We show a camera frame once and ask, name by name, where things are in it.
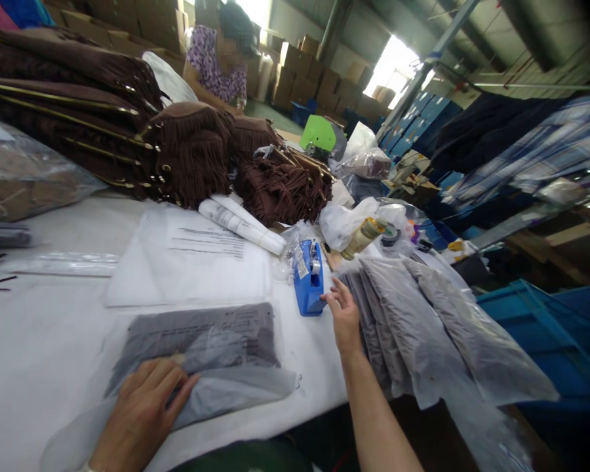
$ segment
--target white tablecloth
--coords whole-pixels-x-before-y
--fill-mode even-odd
[[[111,195],[91,197],[28,220],[43,244],[11,252],[120,256],[146,205]],[[327,287],[326,264],[324,274]],[[84,395],[88,377],[117,316],[101,302],[108,280],[19,275],[1,285],[12,291],[0,292],[0,471],[39,470],[52,434],[92,406]],[[329,310],[320,317],[300,316],[293,287],[278,282],[271,302],[282,325],[283,366],[301,375],[299,388],[283,401],[176,431],[148,471],[168,471],[233,441],[272,437],[347,401]]]

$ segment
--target blue plaid fabric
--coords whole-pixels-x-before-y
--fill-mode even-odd
[[[443,198],[458,209],[491,199],[505,185],[533,193],[590,168],[590,96],[560,108],[509,149],[466,175]]]

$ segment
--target green floor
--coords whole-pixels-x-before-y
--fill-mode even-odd
[[[286,131],[289,133],[297,134],[301,136],[304,129],[297,125],[290,117],[283,115],[277,110],[271,108],[269,104],[257,102],[255,100],[249,100],[245,107],[245,115],[254,118],[266,118],[273,120],[273,128]]]

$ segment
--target purple floral shirt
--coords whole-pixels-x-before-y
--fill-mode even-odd
[[[247,72],[223,74],[216,59],[216,30],[195,26],[187,60],[199,72],[199,83],[225,103],[235,97],[247,99]]]

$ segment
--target human hand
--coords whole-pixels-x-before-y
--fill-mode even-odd
[[[126,378],[98,439],[89,466],[96,472],[142,472],[164,440],[199,380],[170,359],[140,365]],[[180,386],[167,408],[170,394]]]
[[[359,331],[359,309],[349,289],[333,277],[333,287],[329,294],[323,294],[322,300],[328,302],[334,319],[334,336],[341,356],[362,352],[361,332]]]

